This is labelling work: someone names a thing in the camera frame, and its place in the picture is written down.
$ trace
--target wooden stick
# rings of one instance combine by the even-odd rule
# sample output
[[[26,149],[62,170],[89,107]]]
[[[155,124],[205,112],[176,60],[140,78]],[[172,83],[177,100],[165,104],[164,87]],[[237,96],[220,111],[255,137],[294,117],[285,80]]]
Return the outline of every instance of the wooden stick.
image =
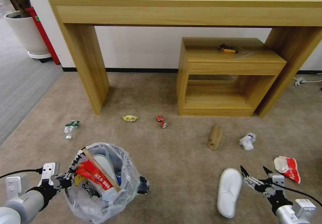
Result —
[[[219,141],[222,136],[222,129],[219,124],[215,124],[210,132],[209,141],[208,141],[208,148],[216,150],[219,145]]]
[[[106,171],[99,165],[99,163],[95,160],[95,158],[93,157],[93,155],[88,151],[87,148],[85,147],[81,147],[81,150],[83,151],[83,153],[85,154],[85,156],[92,161],[92,163],[95,165],[96,168],[98,168],[99,171],[102,172],[102,174],[107,178],[107,180],[113,185],[113,187],[115,188],[115,190],[117,192],[119,192],[121,190],[120,186],[116,183],[115,180],[112,179],[112,177],[106,173]]]

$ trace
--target white wall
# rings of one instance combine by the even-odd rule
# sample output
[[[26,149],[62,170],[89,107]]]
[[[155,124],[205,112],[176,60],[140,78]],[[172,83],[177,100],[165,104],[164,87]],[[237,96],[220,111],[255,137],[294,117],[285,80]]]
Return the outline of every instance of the white wall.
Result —
[[[75,67],[48,0],[31,0],[63,67]],[[269,29],[96,27],[106,67],[177,68],[181,37],[258,37]],[[322,43],[302,70],[322,70]]]

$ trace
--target gray carpet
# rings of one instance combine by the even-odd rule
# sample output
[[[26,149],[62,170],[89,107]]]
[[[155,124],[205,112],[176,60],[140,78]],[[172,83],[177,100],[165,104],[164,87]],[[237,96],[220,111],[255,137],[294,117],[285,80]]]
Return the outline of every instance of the gray carpet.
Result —
[[[0,17],[0,145],[62,74],[53,61],[29,58]]]

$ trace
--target beige carpet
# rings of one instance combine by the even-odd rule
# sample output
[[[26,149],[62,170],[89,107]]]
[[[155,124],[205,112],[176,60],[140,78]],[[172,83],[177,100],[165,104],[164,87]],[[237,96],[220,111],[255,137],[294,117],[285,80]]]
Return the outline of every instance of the beige carpet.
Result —
[[[318,76],[305,76],[307,80]],[[137,196],[107,223],[277,223],[270,204],[260,193],[243,186],[236,215],[223,218],[217,211],[218,181],[228,167],[243,165],[257,178],[265,178],[262,166],[274,169],[279,155],[298,161],[302,184],[286,185],[322,200],[322,92],[321,83],[290,85],[264,119],[180,117],[175,97],[175,74],[109,74],[111,90],[98,116],[91,106],[77,73],[64,73],[37,106],[0,147],[1,174],[38,168],[45,162],[60,162],[65,171],[78,148],[104,141],[130,153],[151,191]],[[163,115],[169,126],[155,120]],[[125,122],[124,115],[139,117]],[[64,139],[64,125],[80,120],[71,141]],[[217,151],[208,149],[211,126],[219,123],[223,136]],[[255,149],[246,152],[238,140],[248,132],[257,135]],[[32,184],[39,176],[30,174]],[[5,202],[4,180],[0,200]],[[287,192],[290,200],[301,198]],[[41,223],[85,223],[74,217],[63,193],[52,200],[35,219]],[[312,223],[322,223],[322,208]]]

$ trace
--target white plant pot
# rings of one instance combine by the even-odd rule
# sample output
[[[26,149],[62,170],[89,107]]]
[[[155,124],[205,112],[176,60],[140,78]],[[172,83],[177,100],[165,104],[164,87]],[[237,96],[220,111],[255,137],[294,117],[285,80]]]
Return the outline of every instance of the white plant pot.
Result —
[[[4,18],[23,47],[28,51],[28,55],[36,59],[49,58],[50,53],[32,17],[13,18],[18,15],[20,15],[20,11],[14,11],[5,14]]]

